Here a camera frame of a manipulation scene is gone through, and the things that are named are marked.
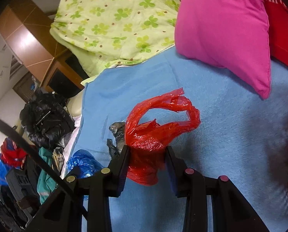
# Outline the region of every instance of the pillow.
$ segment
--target pillow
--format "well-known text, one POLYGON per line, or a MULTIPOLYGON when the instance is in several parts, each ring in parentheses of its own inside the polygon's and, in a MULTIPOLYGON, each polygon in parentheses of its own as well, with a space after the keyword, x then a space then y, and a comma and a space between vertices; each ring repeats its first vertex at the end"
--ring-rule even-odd
POLYGON ((269 23, 263 0, 182 0, 177 51, 228 68, 266 99, 270 93, 269 23))
POLYGON ((271 55, 288 66, 288 8, 282 0, 263 0, 270 22, 271 55))

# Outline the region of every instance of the teal cloth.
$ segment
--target teal cloth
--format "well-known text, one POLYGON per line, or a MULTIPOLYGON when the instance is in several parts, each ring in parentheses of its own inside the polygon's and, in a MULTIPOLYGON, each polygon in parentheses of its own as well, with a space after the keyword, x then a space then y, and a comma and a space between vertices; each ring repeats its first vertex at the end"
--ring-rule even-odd
MULTIPOLYGON (((53 153, 49 150, 41 147, 39 150, 39 155, 45 162, 51 167, 53 163, 52 155, 53 153)), ((56 187, 56 182, 44 171, 42 170, 38 179, 37 191, 40 195, 40 202, 43 204, 47 197, 56 187)))

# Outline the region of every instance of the blue bed sheet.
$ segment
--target blue bed sheet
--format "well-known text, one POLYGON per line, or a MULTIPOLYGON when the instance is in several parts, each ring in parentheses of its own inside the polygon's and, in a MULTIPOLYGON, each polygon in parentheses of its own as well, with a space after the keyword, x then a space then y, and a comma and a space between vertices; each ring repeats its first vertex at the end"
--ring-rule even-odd
MULTIPOLYGON (((272 90, 261 100, 227 69, 187 60, 175 47, 143 64, 104 70, 86 85, 82 120, 73 152, 85 149, 104 166, 110 156, 109 126, 125 121, 139 102, 183 87, 202 123, 171 143, 177 157, 205 176, 227 175, 269 228, 288 228, 288 69, 271 61, 272 90)), ((153 109, 141 122, 186 120, 185 113, 153 109)), ((110 198, 113 232, 182 231, 185 198, 171 191, 167 173, 145 187, 129 179, 120 198, 110 198)), ((213 231, 209 213, 208 231, 213 231)), ((83 219, 83 231, 86 221, 83 219)))

